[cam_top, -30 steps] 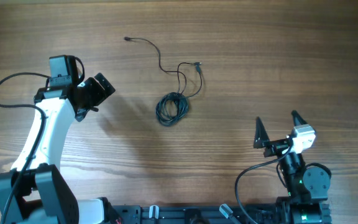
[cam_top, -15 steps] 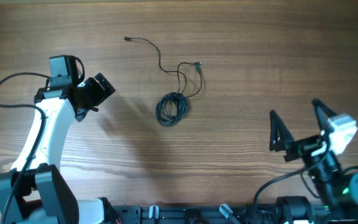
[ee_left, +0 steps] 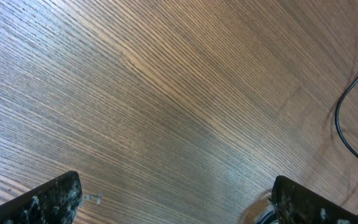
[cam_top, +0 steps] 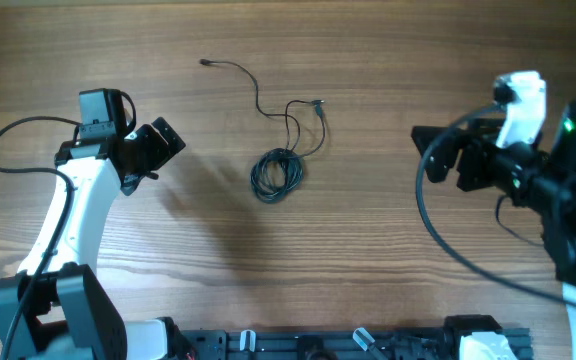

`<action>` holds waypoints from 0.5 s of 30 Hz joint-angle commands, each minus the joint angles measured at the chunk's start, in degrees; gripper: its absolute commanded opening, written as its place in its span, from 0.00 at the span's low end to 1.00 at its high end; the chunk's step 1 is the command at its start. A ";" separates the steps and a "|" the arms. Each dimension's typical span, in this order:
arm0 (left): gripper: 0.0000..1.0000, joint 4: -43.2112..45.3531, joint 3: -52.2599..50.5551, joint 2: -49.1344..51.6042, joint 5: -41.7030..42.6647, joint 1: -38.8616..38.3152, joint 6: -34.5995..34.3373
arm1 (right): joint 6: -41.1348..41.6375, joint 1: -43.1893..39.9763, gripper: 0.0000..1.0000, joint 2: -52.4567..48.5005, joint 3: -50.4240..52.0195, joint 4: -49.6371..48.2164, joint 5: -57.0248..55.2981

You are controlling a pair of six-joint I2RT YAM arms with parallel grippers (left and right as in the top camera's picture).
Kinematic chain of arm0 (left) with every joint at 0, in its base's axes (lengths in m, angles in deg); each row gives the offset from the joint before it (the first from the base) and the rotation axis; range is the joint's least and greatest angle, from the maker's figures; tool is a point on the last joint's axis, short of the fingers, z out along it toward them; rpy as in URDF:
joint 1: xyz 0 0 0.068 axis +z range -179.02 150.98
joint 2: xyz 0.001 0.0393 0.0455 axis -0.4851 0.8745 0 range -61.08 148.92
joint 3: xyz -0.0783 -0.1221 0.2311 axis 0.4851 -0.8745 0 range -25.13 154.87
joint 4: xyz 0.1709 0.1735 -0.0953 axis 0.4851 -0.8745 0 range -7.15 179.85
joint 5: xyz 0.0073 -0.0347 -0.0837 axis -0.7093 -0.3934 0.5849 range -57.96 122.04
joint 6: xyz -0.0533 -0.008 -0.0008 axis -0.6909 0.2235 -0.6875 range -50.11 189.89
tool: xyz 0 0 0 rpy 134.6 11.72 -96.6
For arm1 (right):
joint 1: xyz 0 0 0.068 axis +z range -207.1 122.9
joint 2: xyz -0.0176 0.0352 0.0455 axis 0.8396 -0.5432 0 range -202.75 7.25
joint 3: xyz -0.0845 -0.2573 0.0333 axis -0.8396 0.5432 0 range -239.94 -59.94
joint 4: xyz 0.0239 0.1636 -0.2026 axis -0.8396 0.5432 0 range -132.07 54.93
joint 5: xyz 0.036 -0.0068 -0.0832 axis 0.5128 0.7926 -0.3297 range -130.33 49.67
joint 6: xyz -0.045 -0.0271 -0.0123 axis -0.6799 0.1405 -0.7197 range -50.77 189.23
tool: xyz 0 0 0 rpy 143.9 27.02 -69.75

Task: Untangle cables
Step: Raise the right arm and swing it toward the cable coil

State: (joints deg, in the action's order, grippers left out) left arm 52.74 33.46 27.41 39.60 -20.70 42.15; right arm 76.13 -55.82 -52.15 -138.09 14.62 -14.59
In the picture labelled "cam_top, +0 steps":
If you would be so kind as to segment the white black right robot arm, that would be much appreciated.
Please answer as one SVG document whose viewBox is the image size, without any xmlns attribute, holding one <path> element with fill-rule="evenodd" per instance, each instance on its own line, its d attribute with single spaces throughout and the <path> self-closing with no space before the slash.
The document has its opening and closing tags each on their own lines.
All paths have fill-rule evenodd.
<svg viewBox="0 0 576 360">
<path fill-rule="evenodd" d="M 565 108 L 550 152 L 538 148 L 540 111 L 539 106 L 508 95 L 446 127 L 414 127 L 411 138 L 421 155 L 415 196 L 427 231 L 457 262 L 500 285 L 566 306 L 576 358 L 576 99 Z M 458 171 L 457 186 L 462 191 L 496 187 L 514 206 L 539 215 L 543 246 L 555 265 L 561 294 L 486 271 L 441 237 L 429 218 L 423 183 L 444 181 L 450 169 Z"/>
</svg>

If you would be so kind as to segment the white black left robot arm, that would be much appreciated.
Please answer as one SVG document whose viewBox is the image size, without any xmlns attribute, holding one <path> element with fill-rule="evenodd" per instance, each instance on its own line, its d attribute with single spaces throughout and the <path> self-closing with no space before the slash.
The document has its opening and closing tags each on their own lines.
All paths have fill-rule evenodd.
<svg viewBox="0 0 576 360">
<path fill-rule="evenodd" d="M 129 95 L 79 95 L 81 121 L 52 167 L 53 198 L 16 275 L 0 278 L 4 359 L 193 359 L 196 351 L 169 317 L 126 322 L 96 276 L 110 207 L 185 146 L 159 117 L 136 124 Z"/>
</svg>

